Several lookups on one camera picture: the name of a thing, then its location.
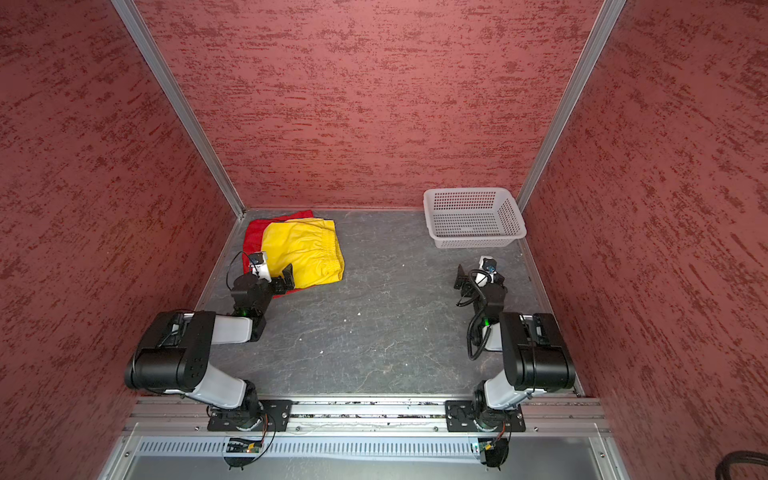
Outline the yellow shorts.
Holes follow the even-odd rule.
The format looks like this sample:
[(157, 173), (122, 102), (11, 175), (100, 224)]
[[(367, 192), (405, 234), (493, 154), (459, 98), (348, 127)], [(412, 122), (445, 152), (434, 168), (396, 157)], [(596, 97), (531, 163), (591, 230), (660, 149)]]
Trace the yellow shorts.
[(293, 267), (297, 289), (340, 282), (345, 261), (333, 220), (293, 219), (270, 224), (264, 231), (261, 249), (267, 255), (271, 275)]

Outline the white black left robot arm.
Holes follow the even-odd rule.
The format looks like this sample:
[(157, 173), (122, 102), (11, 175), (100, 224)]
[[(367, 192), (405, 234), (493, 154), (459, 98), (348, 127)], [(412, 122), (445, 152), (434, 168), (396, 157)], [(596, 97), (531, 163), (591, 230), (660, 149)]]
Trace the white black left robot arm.
[(271, 300), (294, 288), (293, 266), (288, 265), (275, 278), (255, 272), (235, 279), (230, 315), (207, 310), (157, 314), (127, 364), (125, 385), (206, 405), (210, 431), (282, 431), (282, 417), (263, 405), (255, 385), (213, 366), (210, 353), (214, 345), (259, 341)]

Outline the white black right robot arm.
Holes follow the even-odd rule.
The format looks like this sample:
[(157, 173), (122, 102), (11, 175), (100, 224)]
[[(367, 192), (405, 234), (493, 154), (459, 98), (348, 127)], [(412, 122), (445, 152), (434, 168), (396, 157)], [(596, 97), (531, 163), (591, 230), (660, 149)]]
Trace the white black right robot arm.
[(521, 404), (535, 396), (568, 390), (576, 383), (570, 352), (554, 316), (505, 309), (508, 289), (496, 260), (483, 257), (469, 271), (457, 268), (459, 307), (473, 316), (465, 341), (470, 360), (485, 352), (502, 355), (501, 371), (482, 380), (469, 401), (445, 403), (448, 430), (505, 434), (525, 430)]

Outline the red shorts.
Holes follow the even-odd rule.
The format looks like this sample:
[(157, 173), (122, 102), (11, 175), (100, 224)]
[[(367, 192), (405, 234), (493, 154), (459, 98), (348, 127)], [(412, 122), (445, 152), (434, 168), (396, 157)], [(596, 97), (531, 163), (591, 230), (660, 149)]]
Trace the red shorts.
[(278, 216), (268, 219), (256, 219), (249, 223), (243, 240), (243, 272), (248, 272), (247, 255), (262, 251), (262, 241), (264, 232), (273, 223), (283, 223), (291, 220), (312, 219), (314, 214), (311, 210), (299, 211), (290, 215)]

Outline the white plastic laundry basket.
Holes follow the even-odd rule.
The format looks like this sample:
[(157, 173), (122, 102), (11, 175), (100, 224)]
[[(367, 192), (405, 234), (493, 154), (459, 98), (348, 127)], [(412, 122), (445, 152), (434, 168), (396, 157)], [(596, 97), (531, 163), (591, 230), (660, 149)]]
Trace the white plastic laundry basket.
[(502, 248), (527, 235), (517, 202), (504, 188), (429, 189), (423, 209), (438, 249)]

